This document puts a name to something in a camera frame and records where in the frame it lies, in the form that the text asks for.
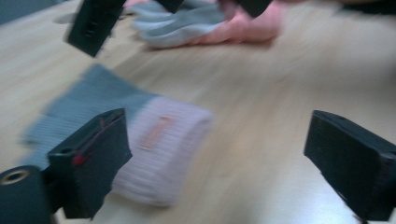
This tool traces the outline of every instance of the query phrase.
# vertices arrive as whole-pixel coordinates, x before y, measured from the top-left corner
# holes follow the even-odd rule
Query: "wooden surface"
[[[67,24],[54,22],[77,5],[0,26],[1,170],[28,153],[21,132],[45,105],[102,63],[146,91],[207,108],[215,119],[178,206],[153,208],[110,194],[92,223],[358,223],[304,157],[304,142],[319,109],[396,143],[395,21],[304,3],[288,7],[270,48],[151,50],[127,18],[92,59],[64,43]]]

